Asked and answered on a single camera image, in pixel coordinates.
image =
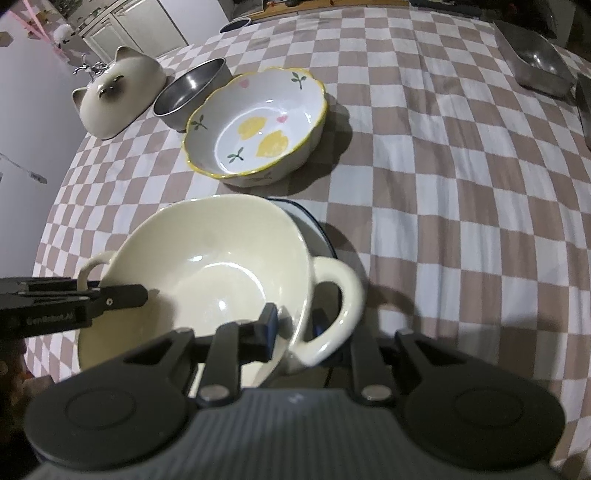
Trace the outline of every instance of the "round pad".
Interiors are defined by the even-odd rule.
[[[407,432],[446,462],[477,470],[519,468],[545,458],[564,427],[541,387],[481,365],[436,368],[403,407]]]
[[[140,461],[166,445],[187,418],[186,398],[152,370],[105,365],[55,385],[27,410],[28,440],[39,454],[71,469]]]
[[[114,427],[130,418],[134,411],[133,396],[116,388],[99,388],[81,393],[66,405],[68,419],[74,425],[89,430]]]

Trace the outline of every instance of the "metal screw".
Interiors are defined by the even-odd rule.
[[[199,396],[205,401],[223,400],[230,394],[230,391],[223,385],[206,385],[199,390]]]
[[[386,385],[368,385],[361,391],[361,395],[365,400],[384,401],[392,396],[392,390]]]

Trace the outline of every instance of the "lemon-patterned bowl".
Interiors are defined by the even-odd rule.
[[[234,186],[268,185],[306,162],[320,141],[326,110],[324,85],[306,70],[245,73],[189,118],[187,162]]]

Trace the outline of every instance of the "faucet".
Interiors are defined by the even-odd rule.
[[[102,61],[98,61],[94,65],[86,63],[86,53],[83,53],[82,66],[76,67],[74,70],[74,75],[76,75],[79,71],[86,72],[88,75],[90,75],[90,81],[94,82],[95,78],[102,74],[108,67],[109,66]]]

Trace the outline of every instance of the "stainless steel tray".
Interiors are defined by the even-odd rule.
[[[525,28],[495,20],[499,51],[515,80],[555,97],[564,97],[576,79],[548,40]]]
[[[583,125],[583,135],[585,143],[591,150],[591,79],[582,73],[579,73],[575,97],[577,99],[577,108],[581,125]]]

